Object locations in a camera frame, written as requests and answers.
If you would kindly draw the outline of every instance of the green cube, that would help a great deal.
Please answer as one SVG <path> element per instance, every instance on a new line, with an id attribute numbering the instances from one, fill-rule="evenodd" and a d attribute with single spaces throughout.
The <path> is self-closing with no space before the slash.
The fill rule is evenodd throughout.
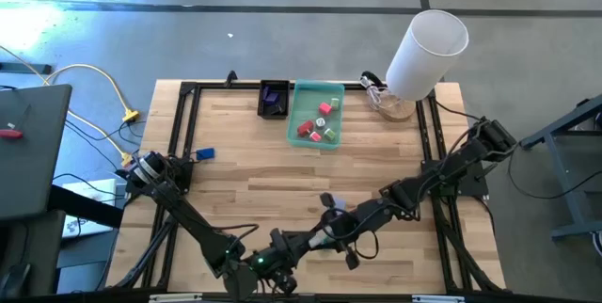
<path id="1" fill-rule="evenodd" d="M 332 110 L 339 110 L 339 104 L 340 104 L 339 99 L 333 98 L 330 100 L 330 106 L 332 107 Z"/>
<path id="2" fill-rule="evenodd" d="M 326 137 L 328 140 L 335 140 L 335 138 L 337 138 L 337 134 L 332 131 L 332 129 L 328 128 L 324 132 L 324 137 Z"/>

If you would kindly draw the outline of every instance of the clear plastic container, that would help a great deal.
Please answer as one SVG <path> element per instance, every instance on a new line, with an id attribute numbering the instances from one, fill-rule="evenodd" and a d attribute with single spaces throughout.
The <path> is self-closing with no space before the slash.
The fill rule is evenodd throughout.
<path id="1" fill-rule="evenodd" d="M 295 147 L 326 150 L 337 149 L 341 144 L 344 96 L 345 86 L 343 84 L 297 80 L 294 85 L 293 107 L 289 116 L 289 126 L 287 129 L 289 142 Z M 320 104 L 330 104 L 333 98 L 339 99 L 339 108 L 332 109 L 327 116 L 323 115 L 319 111 Z M 323 129 L 318 129 L 316 126 L 318 118 L 323 118 L 326 121 Z M 297 134 L 297 127 L 307 120 L 313 122 L 313 131 L 322 137 L 322 140 L 319 142 L 312 141 L 309 135 L 301 137 Z M 326 129 L 335 132 L 336 135 L 333 140 L 326 138 Z"/>

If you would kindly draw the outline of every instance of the black desk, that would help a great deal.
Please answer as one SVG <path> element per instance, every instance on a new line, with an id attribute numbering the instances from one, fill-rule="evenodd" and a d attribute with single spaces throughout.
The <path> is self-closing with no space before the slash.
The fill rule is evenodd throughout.
<path id="1" fill-rule="evenodd" d="M 28 294 L 53 294 L 64 222 L 64 212 L 52 211 L 29 219 L 0 223 L 0 238 L 6 243 L 0 255 L 0 274 L 6 274 L 23 258 L 24 263 L 31 264 Z"/>
<path id="2" fill-rule="evenodd" d="M 30 263 L 28 295 L 55 291 L 66 213 L 114 228 L 123 213 L 52 185 L 70 97 L 68 85 L 0 91 L 0 129 L 24 134 L 0 138 L 0 276 Z"/>
<path id="3" fill-rule="evenodd" d="M 24 133 L 0 138 L 0 221 L 64 210 L 119 227 L 120 209 L 52 185 L 70 97 L 69 85 L 0 91 L 0 128 Z"/>

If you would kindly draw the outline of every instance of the white cylinder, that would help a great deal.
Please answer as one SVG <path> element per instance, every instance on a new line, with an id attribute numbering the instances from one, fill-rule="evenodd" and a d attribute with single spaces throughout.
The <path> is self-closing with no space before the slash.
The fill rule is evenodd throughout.
<path id="1" fill-rule="evenodd" d="M 388 89 L 402 100 L 423 99 L 467 46 L 467 28 L 457 17 L 441 10 L 419 13 L 388 67 Z"/>

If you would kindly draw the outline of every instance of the concrete floor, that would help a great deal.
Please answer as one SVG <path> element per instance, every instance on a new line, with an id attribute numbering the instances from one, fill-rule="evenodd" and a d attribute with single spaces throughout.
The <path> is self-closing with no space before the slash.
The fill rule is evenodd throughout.
<path id="1" fill-rule="evenodd" d="M 420 0 L 73 0 L 170 5 L 326 6 L 417 8 Z M 433 8 L 601 9 L 600 0 L 431 0 Z M 176 13 L 61 11 L 0 8 L 1 43 L 31 62 L 63 67 L 88 63 L 111 73 L 129 104 L 146 111 L 158 78 L 356 79 L 364 70 L 384 75 L 411 15 Z M 463 17 L 470 45 L 446 80 L 460 82 L 467 111 L 498 119 L 515 137 L 540 129 L 602 90 L 599 18 Z M 29 75 L 2 74 L 3 84 L 37 86 Z M 59 77 L 73 85 L 71 107 L 107 130 L 122 108 L 108 83 L 93 72 Z M 98 143 L 115 163 L 119 156 Z M 134 145 L 122 142 L 130 151 Z M 519 293 L 600 300 L 602 260 L 588 237 L 558 243 L 549 231 L 569 222 L 565 202 L 528 199 L 505 176 L 488 177 L 501 264 L 508 288 Z M 56 173 L 90 180 L 111 167 L 66 131 Z M 559 187 L 547 152 L 515 158 L 517 182 L 532 193 Z M 63 265 L 106 259 L 112 235 L 93 256 L 61 255 Z M 96 267 L 96 273 L 102 271 Z M 91 279 L 96 284 L 98 279 Z M 61 290 L 94 285 L 64 284 Z"/>

